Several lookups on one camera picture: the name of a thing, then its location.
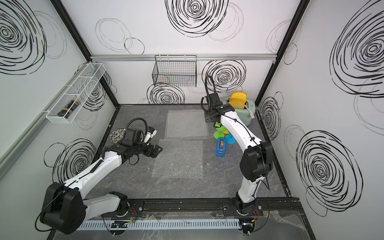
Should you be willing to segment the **green plastic wine glass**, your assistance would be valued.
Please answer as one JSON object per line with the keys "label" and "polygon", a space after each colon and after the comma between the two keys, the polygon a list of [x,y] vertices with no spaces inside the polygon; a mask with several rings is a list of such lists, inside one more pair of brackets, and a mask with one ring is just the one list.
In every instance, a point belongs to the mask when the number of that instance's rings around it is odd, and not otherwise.
{"label": "green plastic wine glass", "polygon": [[215,122],[214,123],[214,128],[215,128],[215,133],[214,133],[214,138],[215,139],[218,139],[218,138],[225,138],[226,135],[228,134],[224,134],[223,131],[227,130],[227,128],[222,125],[221,123],[218,123],[218,122]]}

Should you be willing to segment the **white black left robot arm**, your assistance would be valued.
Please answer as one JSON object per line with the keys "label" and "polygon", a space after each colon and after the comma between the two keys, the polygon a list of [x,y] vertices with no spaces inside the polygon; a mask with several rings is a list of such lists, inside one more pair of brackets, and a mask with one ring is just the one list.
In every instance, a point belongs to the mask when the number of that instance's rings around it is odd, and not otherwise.
{"label": "white black left robot arm", "polygon": [[102,156],[84,171],[64,183],[52,183],[46,190],[43,207],[36,222],[69,235],[83,222],[112,213],[124,217],[130,210],[128,197],[112,191],[105,196],[87,199],[88,193],[110,172],[133,156],[156,158],[163,148],[152,144],[115,144],[104,148]]}

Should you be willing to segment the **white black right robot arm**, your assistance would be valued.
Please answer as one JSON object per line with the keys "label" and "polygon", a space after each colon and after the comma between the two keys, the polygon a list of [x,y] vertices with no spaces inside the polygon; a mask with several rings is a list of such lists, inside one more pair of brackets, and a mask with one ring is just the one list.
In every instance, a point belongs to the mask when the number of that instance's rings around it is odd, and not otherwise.
{"label": "white black right robot arm", "polygon": [[255,206],[257,191],[262,184],[267,184],[268,173],[273,169],[273,147],[256,137],[241,121],[230,104],[223,104],[217,93],[207,94],[201,100],[207,123],[219,123],[235,138],[243,156],[240,170],[243,181],[236,194],[237,211],[246,215]]}

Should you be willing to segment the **blue tape dispenser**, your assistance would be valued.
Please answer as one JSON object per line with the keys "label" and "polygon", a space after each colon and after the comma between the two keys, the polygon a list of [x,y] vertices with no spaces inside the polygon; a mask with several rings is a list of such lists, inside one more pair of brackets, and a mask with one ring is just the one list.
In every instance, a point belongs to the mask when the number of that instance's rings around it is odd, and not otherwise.
{"label": "blue tape dispenser", "polygon": [[218,138],[216,156],[223,158],[226,154],[226,140],[224,138]]}

